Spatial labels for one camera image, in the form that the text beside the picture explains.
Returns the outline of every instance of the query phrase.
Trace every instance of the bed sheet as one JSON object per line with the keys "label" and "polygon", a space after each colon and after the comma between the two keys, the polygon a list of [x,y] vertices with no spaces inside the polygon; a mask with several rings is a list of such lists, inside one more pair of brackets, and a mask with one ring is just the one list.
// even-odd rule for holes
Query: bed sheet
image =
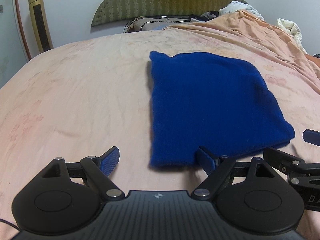
{"label": "bed sheet", "polygon": [[[302,140],[305,129],[320,130],[319,68],[271,25],[241,11],[222,17],[206,25],[76,42],[28,62],[0,90],[0,218],[14,221],[14,196],[57,156],[78,162],[118,146],[120,162],[110,178],[125,193],[191,191],[206,178],[194,168],[156,170],[148,165],[153,50],[169,56],[211,52],[255,65],[295,129],[296,137],[283,150],[320,162],[320,147]],[[318,228],[320,213],[305,212],[299,231],[319,239]],[[0,239],[14,234],[0,224]]]}

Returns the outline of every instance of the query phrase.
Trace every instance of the crumpled blanket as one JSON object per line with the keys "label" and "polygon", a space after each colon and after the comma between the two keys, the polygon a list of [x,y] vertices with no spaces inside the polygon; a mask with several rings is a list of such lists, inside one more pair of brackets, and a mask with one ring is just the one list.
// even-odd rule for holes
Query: crumpled blanket
{"label": "crumpled blanket", "polygon": [[227,13],[234,13],[237,10],[245,9],[249,11],[250,13],[254,14],[256,17],[258,17],[260,20],[264,21],[264,18],[262,15],[251,5],[241,3],[239,1],[232,1],[229,3],[225,8],[219,10],[219,16],[227,14]]}
{"label": "crumpled blanket", "polygon": [[284,20],[279,18],[277,20],[277,26],[283,30],[285,33],[289,34],[295,42],[298,44],[299,49],[301,49],[305,54],[307,54],[306,50],[302,46],[302,33],[299,26],[292,21]]}

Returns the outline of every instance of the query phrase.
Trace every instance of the white wall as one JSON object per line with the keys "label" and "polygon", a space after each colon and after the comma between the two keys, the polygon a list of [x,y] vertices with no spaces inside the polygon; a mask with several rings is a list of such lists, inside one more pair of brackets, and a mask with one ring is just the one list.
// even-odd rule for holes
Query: white wall
{"label": "white wall", "polygon": [[[44,0],[53,47],[100,36],[122,33],[126,22],[91,28],[92,18],[103,0]],[[31,25],[28,0],[19,0],[21,21],[32,57],[39,54]]]}
{"label": "white wall", "polygon": [[[96,9],[103,0],[44,0],[54,47],[99,36],[122,33],[126,22],[91,28]],[[320,0],[246,0],[271,24],[283,18],[302,30],[302,44],[311,55],[320,53]],[[19,0],[21,19],[31,55],[39,53],[29,16],[28,0]]]}
{"label": "white wall", "polygon": [[15,21],[13,0],[0,0],[0,88],[27,63]]}
{"label": "white wall", "polygon": [[310,55],[320,53],[320,0],[245,0],[276,25],[278,18],[294,21],[302,31],[302,45]]}

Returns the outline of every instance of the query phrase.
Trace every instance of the blue folded cloth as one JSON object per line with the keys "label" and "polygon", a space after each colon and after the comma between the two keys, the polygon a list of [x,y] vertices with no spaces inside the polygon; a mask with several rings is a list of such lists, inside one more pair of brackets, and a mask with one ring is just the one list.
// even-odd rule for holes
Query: blue folded cloth
{"label": "blue folded cloth", "polygon": [[242,156],[294,138],[259,71],[249,62],[195,52],[151,52],[151,166],[195,165],[205,146],[215,155]]}

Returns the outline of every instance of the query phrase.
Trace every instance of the cable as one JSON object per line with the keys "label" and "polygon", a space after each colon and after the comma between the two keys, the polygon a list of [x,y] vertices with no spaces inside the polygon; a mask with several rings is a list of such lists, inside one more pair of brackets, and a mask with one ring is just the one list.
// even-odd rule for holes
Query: cable
{"label": "cable", "polygon": [[18,228],[15,224],[13,224],[13,223],[11,223],[11,222],[9,222],[9,221],[7,221],[7,220],[4,220],[4,219],[0,218],[0,222],[5,223],[5,224],[7,224],[7,225],[9,225],[9,226],[12,226],[13,228],[15,228],[15,229],[17,229],[18,231],[20,231],[20,228]]}

